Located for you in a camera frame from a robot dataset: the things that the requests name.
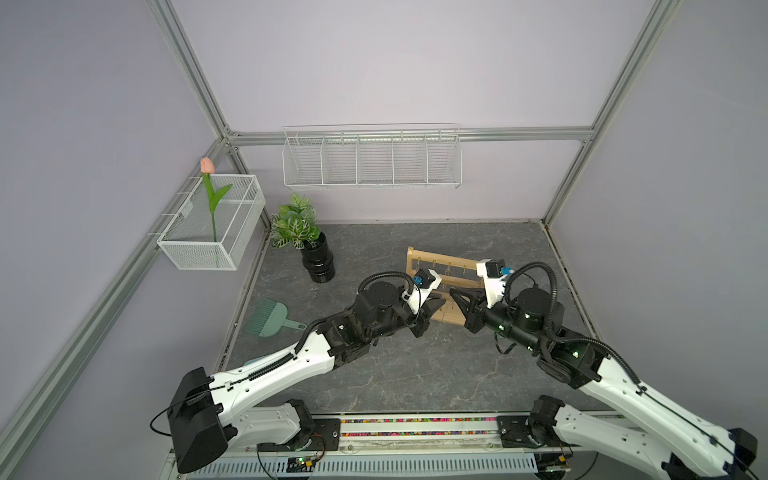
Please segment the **wooden jewelry display stand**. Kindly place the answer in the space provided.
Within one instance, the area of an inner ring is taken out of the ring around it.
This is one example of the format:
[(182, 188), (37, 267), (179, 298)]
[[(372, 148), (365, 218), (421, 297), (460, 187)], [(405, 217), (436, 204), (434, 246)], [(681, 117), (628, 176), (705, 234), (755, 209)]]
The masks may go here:
[(406, 254), (406, 272), (413, 275), (418, 270), (435, 270), (442, 278), (436, 292), (446, 303), (435, 313), (433, 320), (463, 326), (465, 317), (456, 302), (449, 295), (451, 288), (484, 288), (481, 277), (477, 274), (477, 261), (455, 256), (417, 250), (409, 247)]

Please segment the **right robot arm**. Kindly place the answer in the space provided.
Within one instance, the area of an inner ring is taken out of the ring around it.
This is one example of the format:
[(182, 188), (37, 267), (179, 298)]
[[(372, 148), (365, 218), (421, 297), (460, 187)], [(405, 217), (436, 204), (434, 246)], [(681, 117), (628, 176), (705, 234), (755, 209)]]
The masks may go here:
[(496, 339), (527, 348), (551, 378), (633, 424), (620, 427), (541, 396), (527, 420), (531, 443), (575, 444), (656, 479), (755, 478), (755, 436), (686, 410), (641, 380), (615, 349), (563, 326), (564, 307), (548, 264), (536, 261), (511, 270), (501, 260), (484, 260), (476, 270), (482, 288), (449, 291), (468, 330), (489, 328)]

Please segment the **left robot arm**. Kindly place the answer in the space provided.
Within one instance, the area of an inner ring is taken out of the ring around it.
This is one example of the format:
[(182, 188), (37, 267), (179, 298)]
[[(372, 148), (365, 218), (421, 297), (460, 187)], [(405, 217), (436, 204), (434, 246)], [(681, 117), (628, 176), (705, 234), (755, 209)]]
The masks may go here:
[(178, 473), (195, 472), (235, 447), (308, 445), (317, 427), (303, 401), (277, 407), (262, 401), (361, 358), (400, 330), (421, 337), (445, 303), (435, 291), (441, 283), (433, 269), (373, 274), (359, 284), (351, 306), (311, 322), (296, 343), (229, 371), (187, 372), (160, 413)]

